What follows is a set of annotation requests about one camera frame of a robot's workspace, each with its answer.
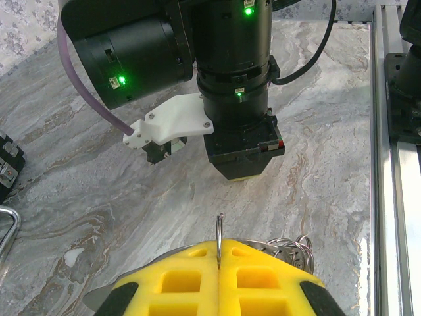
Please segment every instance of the metal handle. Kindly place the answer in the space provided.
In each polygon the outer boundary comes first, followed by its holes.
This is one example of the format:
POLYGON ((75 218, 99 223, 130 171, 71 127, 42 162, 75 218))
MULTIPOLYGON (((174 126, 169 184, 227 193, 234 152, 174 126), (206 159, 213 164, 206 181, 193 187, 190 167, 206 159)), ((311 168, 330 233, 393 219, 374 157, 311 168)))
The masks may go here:
POLYGON ((218 262, 218 269, 221 268, 222 257, 222 219, 224 214, 219 214, 216 217, 216 261, 218 262))
POLYGON ((18 234, 20 226, 22 225, 22 219, 20 218, 20 215, 14 209, 11 209, 10 207, 5 207, 5 206, 0 205, 0 213, 9 215, 13 219, 13 225, 9 228, 6 235, 3 237, 3 239, 0 242, 0 267, 1 267, 2 264, 5 262, 6 256, 12 247, 12 244, 18 234))

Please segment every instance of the marble surface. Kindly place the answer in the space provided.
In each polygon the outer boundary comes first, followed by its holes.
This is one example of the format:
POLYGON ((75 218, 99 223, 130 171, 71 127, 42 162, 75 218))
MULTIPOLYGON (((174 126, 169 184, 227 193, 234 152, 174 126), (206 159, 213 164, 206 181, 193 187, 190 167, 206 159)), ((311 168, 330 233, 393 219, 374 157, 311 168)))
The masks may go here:
MULTIPOLYGON (((406 5, 407 0, 337 0, 335 19, 338 21, 373 21, 376 5, 406 5)), ((329 19, 332 1, 301 0, 300 2, 274 13, 278 18, 296 20, 329 19)))
MULTIPOLYGON (((325 28, 273 23, 272 53, 283 75, 311 58, 325 28)), ((315 275, 347 315, 369 314, 366 26, 336 24, 310 71, 270 88, 286 155, 244 182, 227 182, 209 164, 201 137, 150 167, 78 96, 55 45, 31 58, 0 82, 0 126, 28 154, 5 203, 24 222, 0 274, 2 315, 92 315, 82 303, 86 292, 168 250, 214 238, 219 212, 227 238, 308 234, 315 275)), ((115 113, 132 123, 196 91, 192 80, 115 113)))

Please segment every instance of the black bracket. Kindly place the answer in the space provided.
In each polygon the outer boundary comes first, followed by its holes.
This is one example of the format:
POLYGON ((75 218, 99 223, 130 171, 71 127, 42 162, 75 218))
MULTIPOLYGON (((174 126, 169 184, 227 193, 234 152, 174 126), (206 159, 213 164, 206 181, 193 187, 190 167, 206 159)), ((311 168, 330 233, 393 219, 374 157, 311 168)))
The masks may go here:
POLYGON ((390 53, 384 61, 389 137, 421 144, 421 99, 404 94, 395 85, 406 55, 390 53))

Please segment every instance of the metal rail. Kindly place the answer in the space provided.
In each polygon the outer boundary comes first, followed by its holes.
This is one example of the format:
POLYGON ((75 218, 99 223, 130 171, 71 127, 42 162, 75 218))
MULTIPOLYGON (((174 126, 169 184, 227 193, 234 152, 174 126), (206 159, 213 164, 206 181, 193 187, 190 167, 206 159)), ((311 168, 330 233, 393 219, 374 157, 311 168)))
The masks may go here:
POLYGON ((406 53, 399 33, 405 6, 378 5, 372 29, 372 308, 373 315, 421 315, 421 169, 417 146, 389 139, 384 58, 406 53))

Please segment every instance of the green led light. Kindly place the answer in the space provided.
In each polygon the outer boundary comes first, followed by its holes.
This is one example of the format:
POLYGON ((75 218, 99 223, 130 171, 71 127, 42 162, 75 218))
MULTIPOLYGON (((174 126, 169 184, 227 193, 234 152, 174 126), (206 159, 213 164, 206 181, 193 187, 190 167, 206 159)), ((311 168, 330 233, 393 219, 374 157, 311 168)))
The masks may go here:
POLYGON ((123 77, 123 76, 119 76, 118 77, 118 81, 121 83, 121 84, 126 84, 126 78, 125 77, 123 77))
POLYGON ((253 12, 254 12, 254 10, 252 8, 246 8, 244 10, 245 15, 252 15, 253 12))

